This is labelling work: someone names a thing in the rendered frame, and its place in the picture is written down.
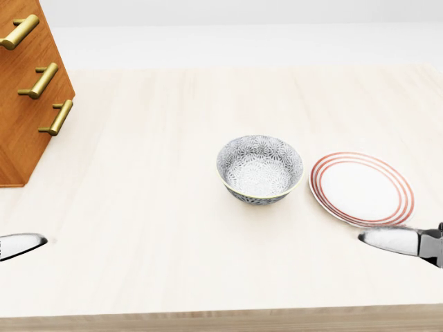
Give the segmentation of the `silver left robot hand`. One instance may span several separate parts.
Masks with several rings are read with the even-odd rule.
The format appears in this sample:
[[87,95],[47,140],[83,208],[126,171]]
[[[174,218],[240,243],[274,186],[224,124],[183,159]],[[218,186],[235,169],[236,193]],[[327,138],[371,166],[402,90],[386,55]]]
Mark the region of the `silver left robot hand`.
[[0,261],[6,261],[45,245],[48,239],[38,233],[0,236]]

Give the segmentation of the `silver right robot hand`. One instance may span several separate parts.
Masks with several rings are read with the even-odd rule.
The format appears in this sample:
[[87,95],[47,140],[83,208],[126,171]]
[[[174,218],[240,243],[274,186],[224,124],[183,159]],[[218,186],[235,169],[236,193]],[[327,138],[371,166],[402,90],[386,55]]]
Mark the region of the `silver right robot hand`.
[[378,249],[419,257],[443,269],[443,222],[437,228],[427,230],[400,226],[373,227],[361,232],[358,239]]

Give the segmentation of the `wooden cabinet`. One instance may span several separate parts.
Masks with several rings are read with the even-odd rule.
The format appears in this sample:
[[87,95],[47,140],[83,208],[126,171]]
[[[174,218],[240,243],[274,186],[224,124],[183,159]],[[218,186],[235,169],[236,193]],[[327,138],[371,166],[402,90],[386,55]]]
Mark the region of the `wooden cabinet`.
[[[39,24],[14,49],[0,46],[0,187],[23,187],[29,180],[52,136],[38,132],[58,114],[53,104],[73,100],[75,91],[39,0],[0,0],[0,38],[15,29],[15,19],[34,14]],[[59,69],[33,100],[18,95],[40,78],[36,67],[55,62]]]

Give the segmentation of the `grey patterned bowl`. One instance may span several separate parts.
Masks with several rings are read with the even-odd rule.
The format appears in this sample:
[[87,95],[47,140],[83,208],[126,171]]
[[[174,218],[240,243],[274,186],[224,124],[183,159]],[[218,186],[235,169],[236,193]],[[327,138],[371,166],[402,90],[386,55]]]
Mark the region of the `grey patterned bowl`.
[[266,135],[229,141],[218,152],[216,167],[228,192],[251,205],[282,200],[304,175],[300,154],[285,141]]

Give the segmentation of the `white plate with red rings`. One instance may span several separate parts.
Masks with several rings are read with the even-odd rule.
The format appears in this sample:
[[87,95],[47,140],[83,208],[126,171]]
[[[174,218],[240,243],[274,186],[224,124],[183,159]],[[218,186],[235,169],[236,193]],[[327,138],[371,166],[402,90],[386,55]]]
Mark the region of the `white plate with red rings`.
[[386,161],[355,151],[337,151],[316,161],[309,173],[314,198],[335,218],[367,228],[404,225],[416,197],[407,178]]

